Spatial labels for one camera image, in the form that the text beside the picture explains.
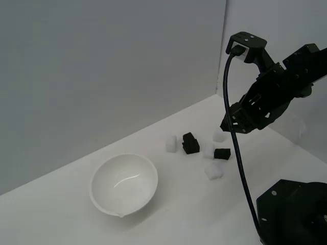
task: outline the white wall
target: white wall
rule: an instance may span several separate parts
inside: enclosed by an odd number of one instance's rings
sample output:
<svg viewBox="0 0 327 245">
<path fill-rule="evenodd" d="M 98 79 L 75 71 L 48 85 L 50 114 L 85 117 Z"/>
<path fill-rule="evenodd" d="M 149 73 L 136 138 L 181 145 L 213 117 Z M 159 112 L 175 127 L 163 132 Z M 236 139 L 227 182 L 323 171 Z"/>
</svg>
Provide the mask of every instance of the white wall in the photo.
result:
<svg viewBox="0 0 327 245">
<path fill-rule="evenodd" d="M 2 0 L 0 194 L 214 94 L 224 12 L 225 0 Z"/>
<path fill-rule="evenodd" d="M 222 75 L 229 37 L 246 31 L 268 41 L 266 50 L 275 62 L 307 43 L 327 47 L 326 0 L 227 0 L 218 94 L 222 94 Z M 229 73 L 231 102 L 238 101 L 255 81 L 259 71 L 254 64 L 233 60 Z M 294 99 L 287 111 L 271 127 L 327 162 L 327 78 L 318 81 L 312 95 Z M 296 140 L 301 123 L 307 132 Z"/>
</svg>

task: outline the white bowl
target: white bowl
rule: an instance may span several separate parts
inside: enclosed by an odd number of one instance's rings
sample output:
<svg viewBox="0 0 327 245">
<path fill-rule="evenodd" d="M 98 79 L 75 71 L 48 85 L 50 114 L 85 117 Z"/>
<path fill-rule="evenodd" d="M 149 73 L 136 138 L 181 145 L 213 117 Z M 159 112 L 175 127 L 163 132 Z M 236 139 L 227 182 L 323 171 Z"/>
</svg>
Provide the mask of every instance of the white bowl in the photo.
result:
<svg viewBox="0 0 327 245">
<path fill-rule="evenodd" d="M 158 185 L 158 173 L 146 157 L 123 154 L 103 163 L 94 173 L 89 195 L 102 212 L 123 217 L 144 207 Z"/>
</svg>

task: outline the white table surface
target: white table surface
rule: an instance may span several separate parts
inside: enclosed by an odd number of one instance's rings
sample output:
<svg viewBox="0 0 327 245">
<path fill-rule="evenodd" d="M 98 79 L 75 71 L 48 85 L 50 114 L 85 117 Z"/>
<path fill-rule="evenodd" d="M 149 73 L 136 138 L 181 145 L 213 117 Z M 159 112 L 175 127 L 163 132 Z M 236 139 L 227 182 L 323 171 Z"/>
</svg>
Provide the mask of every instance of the white table surface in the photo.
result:
<svg viewBox="0 0 327 245">
<path fill-rule="evenodd" d="M 0 244 L 260 244 L 235 155 L 220 162 L 225 175 L 209 181 L 204 168 L 211 161 L 181 148 L 190 131 L 200 145 L 211 142 L 223 115 L 214 95 L 0 196 Z M 165 152 L 171 134 L 179 140 L 176 154 Z M 239 143 L 254 201 L 279 179 L 327 182 L 324 162 L 269 128 L 239 135 Z M 216 145 L 232 148 L 230 138 Z M 159 183 L 143 210 L 119 218 L 93 206 L 88 185 L 99 164 L 125 152 L 148 157 Z"/>
</svg>

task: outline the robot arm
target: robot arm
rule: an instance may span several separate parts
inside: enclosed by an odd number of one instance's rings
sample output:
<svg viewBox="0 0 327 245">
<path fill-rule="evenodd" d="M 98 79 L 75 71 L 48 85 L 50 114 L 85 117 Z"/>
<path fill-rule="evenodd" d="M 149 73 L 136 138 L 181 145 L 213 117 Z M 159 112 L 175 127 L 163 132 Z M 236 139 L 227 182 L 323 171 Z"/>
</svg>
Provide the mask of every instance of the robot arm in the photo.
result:
<svg viewBox="0 0 327 245">
<path fill-rule="evenodd" d="M 292 99 L 309 96 L 313 83 L 327 75 L 327 48 L 319 50 L 315 44 L 306 44 L 283 61 L 284 69 L 273 62 L 266 44 L 260 37 L 239 32 L 231 36 L 226 49 L 229 54 L 235 45 L 245 47 L 238 58 L 256 64 L 260 71 L 249 91 L 230 107 L 237 133 L 268 126 L 284 113 Z M 229 131 L 226 116 L 220 127 Z"/>
</svg>

